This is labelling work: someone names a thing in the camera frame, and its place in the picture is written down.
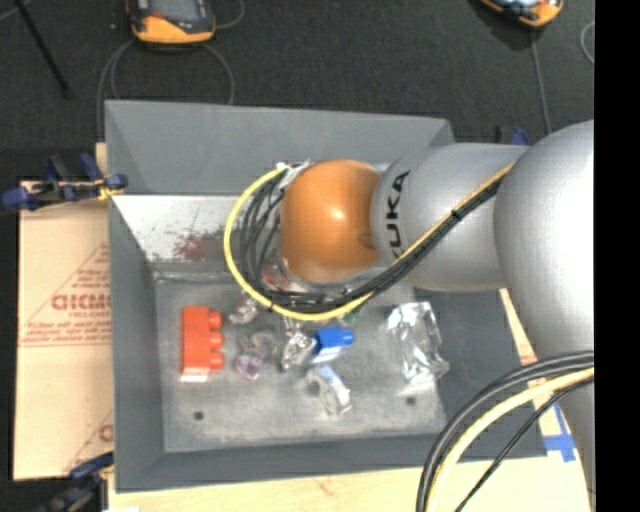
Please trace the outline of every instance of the kuka logo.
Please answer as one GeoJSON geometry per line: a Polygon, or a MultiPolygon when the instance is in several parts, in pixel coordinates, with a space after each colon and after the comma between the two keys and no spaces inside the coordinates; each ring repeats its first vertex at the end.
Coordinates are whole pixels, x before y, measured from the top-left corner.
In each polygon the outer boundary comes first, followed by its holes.
{"type": "Polygon", "coordinates": [[[110,309],[111,296],[107,294],[59,294],[51,297],[51,307],[58,311],[77,309],[110,309]]]}
{"type": "Polygon", "coordinates": [[[400,204],[400,195],[402,194],[402,186],[404,180],[409,175],[411,170],[398,174],[393,180],[391,185],[392,192],[387,197],[387,213],[385,219],[387,220],[387,231],[389,232],[389,245],[391,246],[391,252],[398,258],[402,255],[402,240],[400,238],[400,228],[398,227],[398,205],[400,204]]]}

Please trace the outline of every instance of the orange device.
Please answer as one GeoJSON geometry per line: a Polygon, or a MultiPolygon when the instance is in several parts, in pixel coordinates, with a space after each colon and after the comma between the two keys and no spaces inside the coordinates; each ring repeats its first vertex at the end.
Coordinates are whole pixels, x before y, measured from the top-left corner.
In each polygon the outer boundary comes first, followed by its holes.
{"type": "Polygon", "coordinates": [[[204,382],[211,370],[224,367],[222,314],[208,306],[185,306],[182,309],[183,382],[204,382]]]}
{"type": "Polygon", "coordinates": [[[326,160],[302,172],[280,207],[282,263],[299,279],[332,283],[373,265],[369,225],[380,176],[357,160],[326,160]]]}
{"type": "Polygon", "coordinates": [[[127,0],[133,34],[153,46],[189,46],[215,32],[209,0],[127,0]]]}
{"type": "Polygon", "coordinates": [[[563,6],[563,0],[480,0],[493,10],[512,16],[520,23],[538,28],[553,20],[563,6]]]}

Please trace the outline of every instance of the clear plastic object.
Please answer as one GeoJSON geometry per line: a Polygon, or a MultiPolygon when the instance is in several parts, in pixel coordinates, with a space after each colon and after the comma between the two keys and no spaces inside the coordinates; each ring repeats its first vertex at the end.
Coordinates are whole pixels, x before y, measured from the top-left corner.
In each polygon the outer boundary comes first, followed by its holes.
{"type": "Polygon", "coordinates": [[[307,382],[320,387],[318,396],[328,414],[338,415],[351,409],[351,391],[329,365],[311,368],[307,372],[307,382]]]}
{"type": "Polygon", "coordinates": [[[229,320],[232,324],[245,325],[253,321],[261,311],[262,308],[260,307],[260,304],[243,293],[238,297],[233,305],[233,310],[229,315],[229,320]]]}
{"type": "Polygon", "coordinates": [[[291,366],[303,366],[307,363],[316,346],[316,340],[304,334],[301,330],[294,330],[282,349],[280,367],[287,371],[291,366]]]}
{"type": "Polygon", "coordinates": [[[403,374],[410,385],[432,384],[449,370],[449,363],[438,353],[442,338],[431,303],[409,302],[395,307],[387,317],[386,328],[400,347],[403,374]]]}
{"type": "Polygon", "coordinates": [[[245,379],[256,380],[260,376],[260,370],[269,362],[273,347],[277,343],[273,331],[258,331],[251,338],[242,336],[238,343],[242,348],[242,354],[235,362],[235,368],[245,379]]]}

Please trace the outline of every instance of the blue clamp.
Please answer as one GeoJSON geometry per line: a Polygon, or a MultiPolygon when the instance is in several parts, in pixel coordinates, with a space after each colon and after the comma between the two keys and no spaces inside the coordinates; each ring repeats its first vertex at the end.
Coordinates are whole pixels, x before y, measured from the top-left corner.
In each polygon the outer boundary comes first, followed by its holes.
{"type": "Polygon", "coordinates": [[[316,340],[313,363],[322,363],[335,359],[353,345],[353,331],[347,327],[332,325],[321,327],[313,335],[316,340]]]}
{"type": "Polygon", "coordinates": [[[113,462],[113,452],[108,452],[72,469],[69,478],[73,483],[34,512],[77,512],[94,498],[104,510],[108,503],[107,481],[98,472],[113,462]]]}
{"type": "Polygon", "coordinates": [[[2,205],[8,210],[37,210],[44,206],[104,197],[123,190],[129,184],[124,174],[104,176],[88,153],[79,157],[84,175],[71,175],[59,155],[47,160],[45,179],[27,187],[14,187],[2,193],[2,205]]]}
{"type": "Polygon", "coordinates": [[[522,128],[513,126],[511,128],[511,145],[512,146],[528,146],[529,136],[522,128]]]}

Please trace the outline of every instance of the cardboard sheet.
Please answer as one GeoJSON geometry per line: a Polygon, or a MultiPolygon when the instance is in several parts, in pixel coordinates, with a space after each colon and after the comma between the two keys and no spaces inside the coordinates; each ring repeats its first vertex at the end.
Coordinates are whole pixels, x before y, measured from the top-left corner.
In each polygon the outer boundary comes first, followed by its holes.
{"type": "Polygon", "coordinates": [[[20,217],[16,480],[113,449],[107,203],[20,217]]]}

